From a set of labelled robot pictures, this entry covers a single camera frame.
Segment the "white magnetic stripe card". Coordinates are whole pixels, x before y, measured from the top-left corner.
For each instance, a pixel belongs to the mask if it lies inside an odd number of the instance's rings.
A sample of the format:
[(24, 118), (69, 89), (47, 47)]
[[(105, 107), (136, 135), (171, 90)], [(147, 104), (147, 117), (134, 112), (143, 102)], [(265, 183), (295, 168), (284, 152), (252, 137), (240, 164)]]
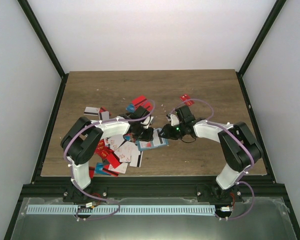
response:
[(161, 128), (155, 128), (153, 130), (153, 146), (154, 147), (160, 147), (160, 146), (165, 146), (166, 145), (166, 141), (158, 136), (159, 131), (161, 130)]

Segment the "teal card holder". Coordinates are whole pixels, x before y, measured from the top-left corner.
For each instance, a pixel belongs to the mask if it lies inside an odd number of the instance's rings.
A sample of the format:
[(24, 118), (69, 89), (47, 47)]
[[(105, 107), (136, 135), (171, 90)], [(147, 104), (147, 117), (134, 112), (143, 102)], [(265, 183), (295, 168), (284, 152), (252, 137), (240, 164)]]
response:
[(152, 141), (136, 141), (135, 143), (138, 147), (138, 150), (141, 152), (141, 151), (168, 146), (169, 145), (168, 140), (166, 138), (162, 138), (159, 136), (161, 130), (162, 128), (155, 128), (153, 130)]

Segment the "white card red circle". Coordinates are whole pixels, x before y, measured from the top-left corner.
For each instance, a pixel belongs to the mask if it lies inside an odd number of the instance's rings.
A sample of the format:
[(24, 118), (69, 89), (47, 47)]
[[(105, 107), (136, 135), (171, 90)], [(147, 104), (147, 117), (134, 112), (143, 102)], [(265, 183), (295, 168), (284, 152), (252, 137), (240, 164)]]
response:
[(148, 150), (148, 149), (152, 149), (154, 146), (153, 146), (153, 143), (150, 141), (150, 142), (146, 142), (146, 141), (139, 141), (138, 142), (138, 148), (140, 151), (145, 151), (145, 150)]

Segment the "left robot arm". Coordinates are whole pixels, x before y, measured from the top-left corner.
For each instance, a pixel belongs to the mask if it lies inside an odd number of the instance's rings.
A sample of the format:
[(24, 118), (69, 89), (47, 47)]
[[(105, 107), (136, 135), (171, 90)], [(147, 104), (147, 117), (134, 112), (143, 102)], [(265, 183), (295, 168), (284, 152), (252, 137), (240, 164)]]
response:
[(79, 201), (87, 202), (92, 196), (89, 160), (100, 140), (132, 133), (142, 141), (151, 141), (154, 130), (149, 125), (152, 116), (153, 110), (139, 106), (133, 113), (111, 119), (90, 120), (85, 116), (77, 119), (61, 140), (60, 146), (71, 171), (71, 182), (76, 187), (74, 195)]

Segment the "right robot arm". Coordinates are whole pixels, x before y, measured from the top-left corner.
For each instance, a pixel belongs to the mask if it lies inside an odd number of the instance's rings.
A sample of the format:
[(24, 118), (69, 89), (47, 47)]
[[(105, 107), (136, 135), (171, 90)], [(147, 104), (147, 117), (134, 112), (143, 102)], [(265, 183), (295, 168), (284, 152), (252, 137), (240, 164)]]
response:
[(206, 118), (196, 118), (187, 105), (168, 113), (168, 123), (159, 136), (168, 140), (182, 140), (184, 136), (208, 139), (220, 144), (225, 166), (217, 175), (215, 183), (207, 190), (215, 200), (222, 202), (232, 194), (230, 189), (249, 173), (255, 163), (263, 158), (264, 152), (245, 122), (216, 123)]

